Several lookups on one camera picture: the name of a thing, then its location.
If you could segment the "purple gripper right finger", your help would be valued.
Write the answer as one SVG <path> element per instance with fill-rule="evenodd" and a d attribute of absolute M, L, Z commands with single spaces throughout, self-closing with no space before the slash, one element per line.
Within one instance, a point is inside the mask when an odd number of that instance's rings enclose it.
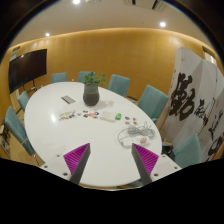
<path fill-rule="evenodd" d="M 142 183 L 144 185 L 150 184 L 152 182 L 150 175 L 159 156 L 135 143 L 132 144 L 131 153 L 136 163 Z"/>

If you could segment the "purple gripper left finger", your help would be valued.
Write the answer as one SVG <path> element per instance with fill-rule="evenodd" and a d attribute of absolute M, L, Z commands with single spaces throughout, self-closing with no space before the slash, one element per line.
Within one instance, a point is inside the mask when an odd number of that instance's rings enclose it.
<path fill-rule="evenodd" d="M 68 166 L 71 178 L 70 181 L 78 184 L 81 180 L 87 160 L 90 155 L 90 144 L 84 144 L 64 155 L 64 160 Z"/>

